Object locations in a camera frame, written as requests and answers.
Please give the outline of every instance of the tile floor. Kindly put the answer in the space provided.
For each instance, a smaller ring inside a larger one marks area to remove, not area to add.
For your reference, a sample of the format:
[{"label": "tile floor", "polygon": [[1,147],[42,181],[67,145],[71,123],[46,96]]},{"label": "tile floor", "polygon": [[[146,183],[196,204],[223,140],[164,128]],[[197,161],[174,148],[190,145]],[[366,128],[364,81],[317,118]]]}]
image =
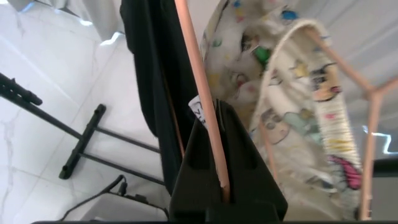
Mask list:
[{"label": "tile floor", "polygon": [[[139,104],[133,55],[121,35],[100,45],[93,27],[35,3],[24,13],[0,4],[0,72],[43,100],[40,106],[82,132],[94,109],[107,111],[100,125],[157,146]],[[100,191],[119,174],[129,193],[165,207],[164,187],[82,159],[68,180],[58,178],[76,139],[0,98],[0,223],[56,220],[72,205]],[[87,151],[162,179],[160,157],[102,134]]]}]

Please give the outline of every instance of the black metal rack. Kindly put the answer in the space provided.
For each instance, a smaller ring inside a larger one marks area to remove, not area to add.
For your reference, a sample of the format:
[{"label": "black metal rack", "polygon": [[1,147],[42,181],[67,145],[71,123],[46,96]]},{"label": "black metal rack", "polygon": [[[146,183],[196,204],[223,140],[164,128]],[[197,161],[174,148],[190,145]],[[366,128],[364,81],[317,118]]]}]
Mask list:
[{"label": "black metal rack", "polygon": [[123,172],[136,175],[151,182],[164,185],[164,182],[159,179],[156,179],[146,174],[142,174],[138,171],[125,168],[123,166],[114,164],[110,161],[106,161],[99,157],[85,153],[85,149],[88,145],[88,142],[90,141],[95,131],[107,134],[108,136],[134,144],[136,146],[143,147],[144,149],[148,149],[152,152],[157,152],[157,153],[160,152],[159,149],[156,149],[153,146],[146,145],[142,142],[127,138],[125,136],[121,136],[120,134],[99,127],[98,125],[101,121],[101,118],[106,111],[105,105],[101,104],[98,105],[97,109],[94,110],[94,114],[91,117],[90,121],[87,123],[86,129],[84,130],[83,134],[80,134],[71,127],[67,126],[66,124],[63,124],[61,121],[57,120],[53,116],[41,110],[38,106],[40,106],[43,103],[43,101],[39,97],[37,97],[29,90],[26,90],[20,85],[18,85],[15,79],[10,79],[5,75],[3,75],[2,73],[0,73],[0,96],[7,99],[11,103],[14,103],[15,105],[24,108],[28,112],[38,116],[42,120],[54,125],[55,127],[61,129],[62,131],[65,131],[66,133],[78,139],[78,142],[75,148],[72,150],[72,153],[70,154],[66,164],[61,169],[59,178],[66,180],[69,177],[71,177],[71,175],[73,174],[73,170],[78,164],[80,158],[83,157],[113,167]]}]

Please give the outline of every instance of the patterned garment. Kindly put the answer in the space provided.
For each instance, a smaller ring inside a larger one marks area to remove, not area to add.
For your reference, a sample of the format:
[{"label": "patterned garment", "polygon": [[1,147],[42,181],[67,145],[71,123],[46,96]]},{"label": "patterned garment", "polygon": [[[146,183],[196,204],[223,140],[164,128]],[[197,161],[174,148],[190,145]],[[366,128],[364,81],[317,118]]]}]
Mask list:
[{"label": "patterned garment", "polygon": [[354,220],[361,161],[348,126],[335,63],[300,30],[283,1],[224,0],[203,35],[201,52],[214,98],[236,110],[264,161],[257,127],[273,145],[285,220]]}]

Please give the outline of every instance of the curtain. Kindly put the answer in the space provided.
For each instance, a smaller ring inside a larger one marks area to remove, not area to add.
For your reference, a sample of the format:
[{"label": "curtain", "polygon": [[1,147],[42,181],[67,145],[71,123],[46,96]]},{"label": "curtain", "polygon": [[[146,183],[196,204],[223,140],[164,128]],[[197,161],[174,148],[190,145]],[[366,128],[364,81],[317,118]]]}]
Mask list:
[{"label": "curtain", "polygon": [[[33,0],[8,0],[15,10],[23,11]],[[99,38],[109,40],[115,32],[124,32],[119,15],[121,0],[37,0],[54,9],[69,12],[93,23]]]}]

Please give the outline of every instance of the clothing tag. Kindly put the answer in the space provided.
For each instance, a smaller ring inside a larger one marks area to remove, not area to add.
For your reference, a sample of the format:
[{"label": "clothing tag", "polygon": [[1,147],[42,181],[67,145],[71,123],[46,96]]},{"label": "clothing tag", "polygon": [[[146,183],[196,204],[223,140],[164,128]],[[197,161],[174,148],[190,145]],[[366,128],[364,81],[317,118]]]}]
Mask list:
[{"label": "clothing tag", "polygon": [[197,95],[191,101],[189,101],[188,106],[191,108],[192,112],[199,119],[199,121],[207,129],[205,114],[203,112],[203,108],[201,107],[199,95]]}]

